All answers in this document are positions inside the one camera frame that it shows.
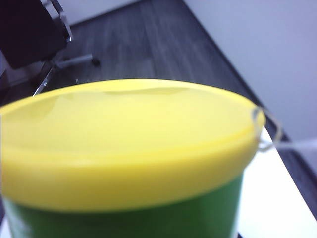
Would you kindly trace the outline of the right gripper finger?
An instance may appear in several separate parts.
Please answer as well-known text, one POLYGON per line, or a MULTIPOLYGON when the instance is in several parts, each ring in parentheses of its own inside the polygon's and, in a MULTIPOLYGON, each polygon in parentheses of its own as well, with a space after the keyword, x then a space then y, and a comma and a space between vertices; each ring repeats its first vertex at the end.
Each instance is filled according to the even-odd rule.
POLYGON ((273 114, 270 111, 268 111, 267 109, 263 107, 256 106, 252 110, 252 121, 255 128, 256 138, 258 140, 259 152, 266 152, 281 142, 281 139, 283 137, 283 130, 282 130, 281 124, 278 122, 278 120, 273 116, 273 114), (272 142, 266 142, 261 139, 262 129, 260 129, 260 126, 258 125, 258 116, 260 114, 263 114, 265 118, 268 118, 269 120, 271 120, 271 122, 276 127, 276 133, 272 139, 272 142))

